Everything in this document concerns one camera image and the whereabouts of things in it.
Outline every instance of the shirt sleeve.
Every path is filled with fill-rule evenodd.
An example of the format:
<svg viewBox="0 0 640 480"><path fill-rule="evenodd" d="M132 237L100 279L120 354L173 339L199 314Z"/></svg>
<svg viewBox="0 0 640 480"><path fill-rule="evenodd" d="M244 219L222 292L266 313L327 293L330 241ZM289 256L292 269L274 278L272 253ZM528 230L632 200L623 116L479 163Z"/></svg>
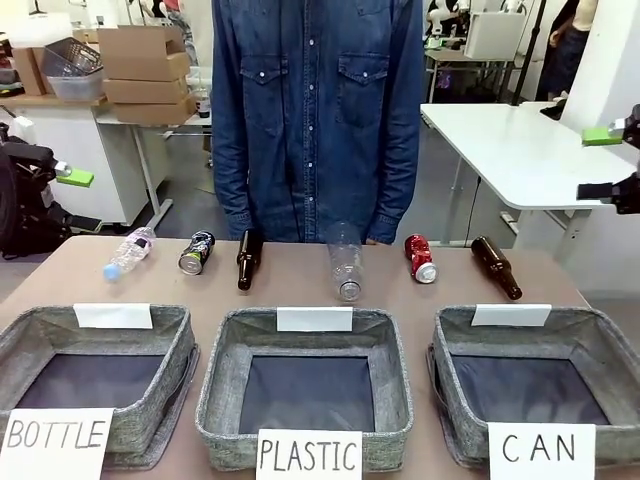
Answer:
<svg viewBox="0 0 640 480"><path fill-rule="evenodd" d="M247 179L247 135L243 115L240 58L229 0L213 0L214 48L211 89L211 151L216 195L227 216L229 236L253 226Z"/></svg>
<svg viewBox="0 0 640 480"><path fill-rule="evenodd" d="M422 3L408 0L401 8L391 38L378 201L367 235L387 244L393 243L400 219L413 198L420 144Z"/></svg>

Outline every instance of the black pole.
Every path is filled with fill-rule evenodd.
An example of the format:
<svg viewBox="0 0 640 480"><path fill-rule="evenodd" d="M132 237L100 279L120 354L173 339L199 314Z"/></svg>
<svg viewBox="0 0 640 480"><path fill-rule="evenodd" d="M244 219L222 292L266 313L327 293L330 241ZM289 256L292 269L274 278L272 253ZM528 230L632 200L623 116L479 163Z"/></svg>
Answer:
<svg viewBox="0 0 640 480"><path fill-rule="evenodd" d="M522 69L520 70L518 85L516 86L516 91L513 92L513 98L511 99L511 105L514 107L518 105L518 100L520 100L520 94L522 93L522 87L524 87L524 80L527 78L527 71L529 71L531 57L533 57L533 50L536 47L536 40L538 39L538 34L540 33L540 24L542 23L542 16L544 15L544 9L546 6L547 0L540 0L538 16L536 17L536 23L533 25L533 30L531 30L531 39L529 40L527 54L524 57L524 63L522 64Z"/></svg>

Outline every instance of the brown glass bottle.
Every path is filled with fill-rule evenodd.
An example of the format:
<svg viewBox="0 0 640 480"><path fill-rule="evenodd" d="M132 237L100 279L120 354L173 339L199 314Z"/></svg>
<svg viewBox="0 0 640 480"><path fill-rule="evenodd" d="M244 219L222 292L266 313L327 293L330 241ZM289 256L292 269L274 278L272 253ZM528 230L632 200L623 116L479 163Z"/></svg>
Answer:
<svg viewBox="0 0 640 480"><path fill-rule="evenodd" d="M260 266L262 257L262 245L264 238L255 228L250 228L242 235L240 249L238 250L238 288L249 290L253 275Z"/></svg>
<svg viewBox="0 0 640 480"><path fill-rule="evenodd" d="M522 297L522 290L511 273L511 263L490 238L476 238L471 243L471 251L487 275L500 285L511 300Z"/></svg>

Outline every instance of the denim shirt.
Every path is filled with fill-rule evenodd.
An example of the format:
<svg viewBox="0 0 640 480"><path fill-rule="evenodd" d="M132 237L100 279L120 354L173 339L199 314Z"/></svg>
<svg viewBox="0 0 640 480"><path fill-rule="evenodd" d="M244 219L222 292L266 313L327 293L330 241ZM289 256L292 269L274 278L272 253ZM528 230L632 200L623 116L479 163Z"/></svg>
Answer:
<svg viewBox="0 0 640 480"><path fill-rule="evenodd" d="M212 148L232 238L392 243L411 203L419 0L213 0Z"/></svg>

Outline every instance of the basket handle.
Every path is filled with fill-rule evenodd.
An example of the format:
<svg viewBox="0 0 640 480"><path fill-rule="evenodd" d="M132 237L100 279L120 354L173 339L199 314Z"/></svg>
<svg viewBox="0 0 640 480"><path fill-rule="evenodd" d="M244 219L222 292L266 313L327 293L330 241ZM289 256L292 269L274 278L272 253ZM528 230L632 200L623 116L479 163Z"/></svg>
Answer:
<svg viewBox="0 0 640 480"><path fill-rule="evenodd" d="M182 387L187 380L187 376L189 375L189 370L191 370L191 366L193 365L193 362L196 361L197 358L198 358L198 346L194 345L194 347L189 352L189 355L187 356L187 360L184 366L184 371L182 372L182 377L180 378L180 381L176 384L175 388L171 392L171 395L169 395L167 397L167 400L164 402L164 406L162 407L163 418L167 416L167 413L169 413L169 410L171 409L171 407L173 407L173 404L176 403L176 400L180 396Z"/></svg>
<svg viewBox="0 0 640 480"><path fill-rule="evenodd" d="M429 379L431 380L431 391L436 401L436 406L445 415L449 414L449 406L442 394L442 385L440 384L440 376L438 375L438 365L436 364L435 351L433 343L427 348L427 370L429 371Z"/></svg>

